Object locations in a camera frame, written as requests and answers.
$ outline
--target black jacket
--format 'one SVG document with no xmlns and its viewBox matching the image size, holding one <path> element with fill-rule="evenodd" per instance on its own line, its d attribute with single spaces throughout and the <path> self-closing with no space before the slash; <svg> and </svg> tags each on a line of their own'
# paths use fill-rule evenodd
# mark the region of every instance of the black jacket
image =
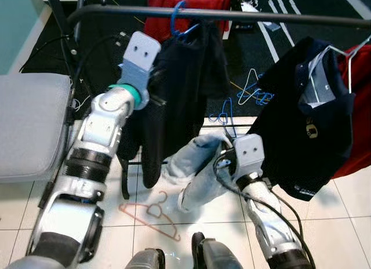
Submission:
<svg viewBox="0 0 371 269">
<path fill-rule="evenodd" d="M 133 159 L 142 145 L 143 182 L 153 187 L 162 161 L 197 136 L 203 124 L 206 99 L 228 95 L 229 80 L 221 37 L 214 23 L 200 21 L 186 42 L 172 38 L 155 61 L 150 93 L 166 101 L 153 102 L 128 119 L 117 151 Z"/>
</svg>

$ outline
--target red fabric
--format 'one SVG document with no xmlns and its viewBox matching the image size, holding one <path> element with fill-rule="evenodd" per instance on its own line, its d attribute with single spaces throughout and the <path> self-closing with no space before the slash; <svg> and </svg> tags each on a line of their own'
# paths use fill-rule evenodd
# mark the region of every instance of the red fabric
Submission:
<svg viewBox="0 0 371 269">
<path fill-rule="evenodd" d="M 348 86 L 348 59 L 339 59 L 341 76 Z M 358 51 L 352 59 L 351 69 L 352 92 L 356 94 L 352 115 L 353 148 L 350 158 L 333 178 L 350 175 L 371 165 L 371 45 Z"/>
<path fill-rule="evenodd" d="M 148 0 L 148 5 L 153 7 L 175 7 L 182 0 Z M 199 9 L 229 9 L 231 0 L 186 0 L 187 8 Z M 188 29 L 189 20 L 176 19 L 175 28 L 181 32 Z M 220 29 L 228 29 L 227 22 L 220 22 Z M 144 32 L 157 39 L 160 43 L 171 37 L 170 19 L 168 18 L 147 18 L 144 26 Z"/>
</svg>

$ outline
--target black floor mat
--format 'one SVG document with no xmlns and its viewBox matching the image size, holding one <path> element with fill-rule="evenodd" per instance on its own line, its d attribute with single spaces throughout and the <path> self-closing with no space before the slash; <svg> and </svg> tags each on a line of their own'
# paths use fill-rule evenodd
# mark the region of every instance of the black floor mat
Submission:
<svg viewBox="0 0 371 269">
<path fill-rule="evenodd" d="M 140 5 L 144 6 L 146 0 L 116 0 L 122 5 Z M 360 18 L 356 11 L 348 4 L 346 0 L 294 0 L 297 8 L 302 14 L 316 14 L 339 17 L 355 17 Z M 89 0 L 89 3 L 98 3 L 99 0 Z M 278 6 L 277 0 L 273 0 L 278 12 L 281 9 Z M 289 13 L 293 13 L 289 0 L 283 0 L 286 9 Z M 107 0 L 108 4 L 113 4 L 112 0 Z M 64 10 L 66 14 L 72 13 L 75 9 L 75 3 L 64 3 Z M 264 12 L 272 12 L 268 5 L 268 0 L 259 0 L 259 9 Z M 286 24 L 288 31 L 294 41 L 306 36 L 323 39 L 331 42 L 339 49 L 348 49 L 361 41 L 363 41 L 369 34 L 370 30 L 363 30 L 358 28 L 345 27 L 329 27 L 316 25 L 298 25 Z M 82 23 L 80 52 L 86 51 L 91 44 L 102 36 L 120 32 L 120 30 L 133 33 L 136 30 L 143 30 L 143 24 L 134 19 L 134 17 L 91 17 L 84 20 Z M 270 31 L 267 29 L 272 42 L 275 46 L 277 54 L 282 57 L 290 48 L 291 45 L 283 33 L 282 29 L 277 31 Z M 36 48 L 40 47 L 44 42 L 58 37 L 60 35 L 56 21 L 53 16 L 50 17 L 44 30 L 42 31 Z M 263 73 L 269 66 L 274 64 L 267 43 L 258 28 L 252 31 L 232 32 L 229 39 L 224 41 L 224 49 L 228 60 L 228 72 L 231 80 L 236 85 L 243 87 L 246 83 L 248 72 L 251 68 L 255 68 L 258 74 Z M 97 92 L 103 92 L 106 87 L 114 82 L 120 76 L 118 64 L 122 61 L 122 55 L 125 51 L 125 45 L 117 47 L 113 42 L 107 42 L 100 46 L 89 59 L 86 65 L 88 78 L 94 89 Z M 63 61 L 63 55 L 60 49 L 60 43 L 55 42 L 46 47 L 37 57 L 32 59 L 26 65 L 23 72 L 56 72 L 60 74 L 68 74 L 66 65 Z M 256 101 L 251 99 L 243 106 L 238 105 L 237 93 L 240 90 L 232 87 L 231 98 L 233 105 L 234 116 L 256 116 L 260 113 L 263 106 L 258 106 Z M 75 97 L 82 102 L 87 93 L 82 85 L 77 87 Z M 85 108 L 90 101 L 88 100 L 84 107 L 77 113 L 77 117 L 81 117 Z M 223 107 L 224 100 L 211 100 L 208 104 L 206 115 L 218 115 Z"/>
</svg>

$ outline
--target white tape line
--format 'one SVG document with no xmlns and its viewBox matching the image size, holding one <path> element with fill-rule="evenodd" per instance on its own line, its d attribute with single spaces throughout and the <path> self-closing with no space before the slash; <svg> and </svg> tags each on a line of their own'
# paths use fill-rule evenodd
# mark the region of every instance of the white tape line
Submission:
<svg viewBox="0 0 371 269">
<path fill-rule="evenodd" d="M 260 30 L 261 30 L 261 33 L 263 33 L 263 36 L 264 36 L 264 39 L 267 43 L 267 46 L 269 48 L 269 51 L 271 52 L 271 55 L 272 55 L 272 58 L 273 58 L 273 61 L 274 63 L 276 63 L 278 60 L 279 60 L 279 57 L 278 57 L 278 54 L 277 54 L 277 51 L 276 49 L 274 48 L 274 45 L 272 43 L 272 39 L 271 37 L 269 36 L 264 24 L 260 21 L 257 22 L 257 25 L 259 26 Z"/>
<path fill-rule="evenodd" d="M 295 4 L 295 1 L 294 0 L 289 0 L 290 4 L 291 4 L 291 7 L 292 9 L 294 10 L 295 14 L 297 15 L 301 15 L 301 12 L 300 10 L 298 9 L 298 7 L 296 6 Z"/>
<path fill-rule="evenodd" d="M 249 6 L 248 3 L 241 3 L 241 8 L 242 8 L 243 12 L 251 12 L 250 6 Z M 267 30 L 266 30 L 266 28 L 265 28 L 265 26 L 262 22 L 258 21 L 257 25 L 259 26 L 261 33 L 263 33 L 263 36 L 264 36 L 264 39 L 267 43 L 269 51 L 271 52 L 273 61 L 274 61 L 274 63 L 276 63 L 279 60 L 279 57 L 278 57 L 277 51 L 274 48 L 274 45 L 272 43 L 272 39 L 269 36 L 269 34 L 268 34 L 268 32 L 267 32 Z"/>
<path fill-rule="evenodd" d="M 276 6 L 274 6 L 273 1 L 272 0 L 269 0 L 268 1 L 268 4 L 271 7 L 272 11 L 277 14 L 278 11 L 277 11 Z M 280 23 L 279 25 L 281 26 L 282 30 L 284 31 L 284 33 L 285 33 L 286 37 L 288 38 L 291 46 L 294 47 L 295 46 L 294 41 L 292 41 L 291 35 L 289 34 L 289 31 L 288 31 L 288 28 L 286 27 L 286 24 L 285 23 Z"/>
<path fill-rule="evenodd" d="M 365 20 L 371 19 L 371 10 L 361 0 L 347 0 L 349 4 Z"/>
<path fill-rule="evenodd" d="M 283 14 L 288 14 L 289 12 L 287 11 L 286 7 L 285 7 L 285 4 L 283 4 L 283 1 L 282 0 L 277 0 L 278 1 L 278 5 L 279 7 L 281 8 L 282 10 L 282 13 Z"/>
</svg>

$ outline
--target black clothing rail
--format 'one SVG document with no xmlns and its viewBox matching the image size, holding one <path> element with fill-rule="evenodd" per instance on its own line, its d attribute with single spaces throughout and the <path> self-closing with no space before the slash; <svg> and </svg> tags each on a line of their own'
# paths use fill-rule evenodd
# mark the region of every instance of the black clothing rail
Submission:
<svg viewBox="0 0 371 269">
<path fill-rule="evenodd" d="M 173 8 L 142 7 L 142 6 L 114 6 L 114 5 L 88 5 L 77 9 L 67 21 L 71 28 L 82 19 L 94 14 L 100 15 L 128 15 L 146 17 L 171 17 Z M 371 20 L 362 20 L 345 17 L 296 15 L 296 14 L 275 14 L 275 13 L 250 13 L 228 10 L 207 10 L 207 9 L 179 9 L 178 18 L 199 18 L 211 20 L 232 20 L 232 21 L 271 21 L 276 23 L 296 24 L 318 24 L 323 26 L 343 26 L 355 28 L 370 28 Z"/>
</svg>

